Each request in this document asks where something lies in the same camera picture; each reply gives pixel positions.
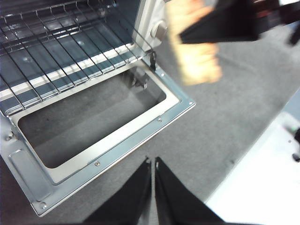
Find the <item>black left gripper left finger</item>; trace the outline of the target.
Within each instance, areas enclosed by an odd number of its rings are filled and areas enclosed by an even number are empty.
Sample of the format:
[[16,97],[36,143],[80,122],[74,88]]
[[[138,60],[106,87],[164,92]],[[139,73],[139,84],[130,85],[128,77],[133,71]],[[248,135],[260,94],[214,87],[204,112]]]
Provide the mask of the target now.
[[151,196],[151,161],[146,158],[124,185],[88,216],[86,225],[136,225]]

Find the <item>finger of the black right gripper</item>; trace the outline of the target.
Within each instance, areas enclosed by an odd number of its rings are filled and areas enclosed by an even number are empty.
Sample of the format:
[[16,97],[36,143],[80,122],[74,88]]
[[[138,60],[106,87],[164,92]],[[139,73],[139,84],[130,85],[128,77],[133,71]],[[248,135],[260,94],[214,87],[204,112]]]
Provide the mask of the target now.
[[253,4],[217,4],[216,8],[180,33],[184,44],[256,41]]

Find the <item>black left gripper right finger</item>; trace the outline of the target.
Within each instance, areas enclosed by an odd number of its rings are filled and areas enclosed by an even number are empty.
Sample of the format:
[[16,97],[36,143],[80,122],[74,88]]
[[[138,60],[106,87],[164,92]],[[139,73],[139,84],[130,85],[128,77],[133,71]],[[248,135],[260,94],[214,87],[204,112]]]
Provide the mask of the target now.
[[155,199],[160,225],[224,225],[160,158],[155,158]]

